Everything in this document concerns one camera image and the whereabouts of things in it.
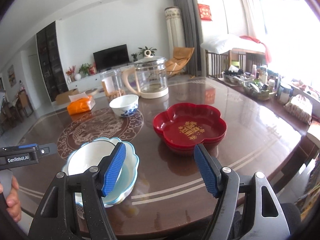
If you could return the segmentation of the person left hand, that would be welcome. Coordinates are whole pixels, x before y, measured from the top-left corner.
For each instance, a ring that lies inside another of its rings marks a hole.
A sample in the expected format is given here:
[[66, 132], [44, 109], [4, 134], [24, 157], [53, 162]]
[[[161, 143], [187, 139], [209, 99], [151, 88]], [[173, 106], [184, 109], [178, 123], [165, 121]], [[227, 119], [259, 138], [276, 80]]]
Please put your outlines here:
[[12, 177], [11, 190], [6, 198], [7, 212], [18, 223], [22, 217], [21, 202], [18, 196], [19, 184], [15, 176]]

